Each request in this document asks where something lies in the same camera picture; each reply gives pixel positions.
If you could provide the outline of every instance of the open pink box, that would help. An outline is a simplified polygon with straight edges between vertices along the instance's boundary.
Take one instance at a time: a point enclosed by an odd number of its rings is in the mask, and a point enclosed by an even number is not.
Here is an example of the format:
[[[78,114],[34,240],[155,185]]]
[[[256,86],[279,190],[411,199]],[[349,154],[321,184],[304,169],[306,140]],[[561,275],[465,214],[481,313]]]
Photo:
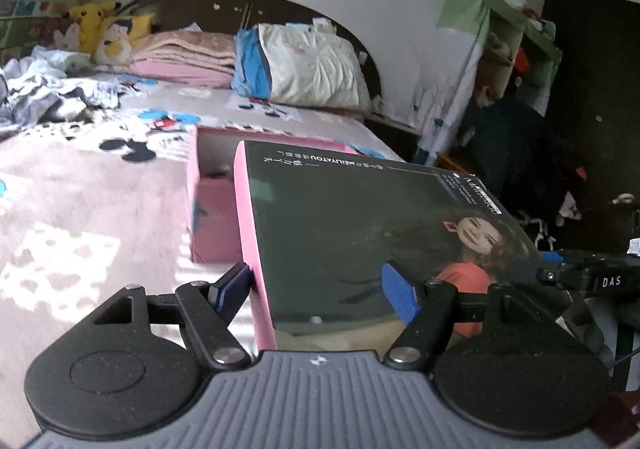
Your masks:
[[[238,209],[232,178],[242,140],[278,142],[357,154],[341,142],[289,134],[198,126],[187,165],[187,212],[191,260],[196,263],[242,261]]]

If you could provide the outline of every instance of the dark arched headboard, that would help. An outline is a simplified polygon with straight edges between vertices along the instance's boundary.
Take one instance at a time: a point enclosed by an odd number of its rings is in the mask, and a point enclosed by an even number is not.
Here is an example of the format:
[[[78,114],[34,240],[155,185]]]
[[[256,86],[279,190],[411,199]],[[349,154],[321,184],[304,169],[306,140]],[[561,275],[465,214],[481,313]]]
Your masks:
[[[305,23],[327,17],[306,6],[287,0],[134,0],[118,12],[121,15],[153,13],[154,30],[177,30],[196,22],[205,32],[235,34],[258,23]],[[381,95],[380,74],[364,45],[340,23],[331,19],[337,34],[347,39],[360,58],[360,67],[369,95]]]

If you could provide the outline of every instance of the gray plastic base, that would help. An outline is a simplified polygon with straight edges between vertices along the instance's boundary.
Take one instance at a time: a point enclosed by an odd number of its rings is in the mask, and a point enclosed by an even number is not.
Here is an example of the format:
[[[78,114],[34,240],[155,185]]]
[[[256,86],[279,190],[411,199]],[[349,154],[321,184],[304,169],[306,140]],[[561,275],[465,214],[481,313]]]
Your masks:
[[[30,449],[604,449],[590,431],[550,441],[502,437],[440,403],[421,373],[383,366],[372,352],[266,352],[220,373],[177,421],[115,442],[46,432]]]

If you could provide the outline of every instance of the metal screw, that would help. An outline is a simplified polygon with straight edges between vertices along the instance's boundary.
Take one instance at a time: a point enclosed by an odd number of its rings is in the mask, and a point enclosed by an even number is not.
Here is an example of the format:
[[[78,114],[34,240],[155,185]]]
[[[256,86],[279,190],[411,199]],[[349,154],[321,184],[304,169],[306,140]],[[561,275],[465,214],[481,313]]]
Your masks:
[[[213,358],[220,364],[239,363],[244,359],[244,352],[238,348],[220,348],[213,353]]]
[[[395,363],[414,363],[420,358],[420,352],[415,348],[403,346],[391,350],[391,352],[389,353],[389,358],[391,358],[391,360]]]

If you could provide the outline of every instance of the white pillow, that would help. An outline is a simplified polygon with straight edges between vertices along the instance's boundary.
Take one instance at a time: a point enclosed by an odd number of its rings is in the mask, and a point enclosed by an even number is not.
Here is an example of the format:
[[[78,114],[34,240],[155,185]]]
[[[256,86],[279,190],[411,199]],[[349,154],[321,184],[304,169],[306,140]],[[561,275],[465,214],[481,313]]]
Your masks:
[[[274,24],[258,25],[258,35],[271,73],[270,100],[369,112],[369,92],[350,42]]]

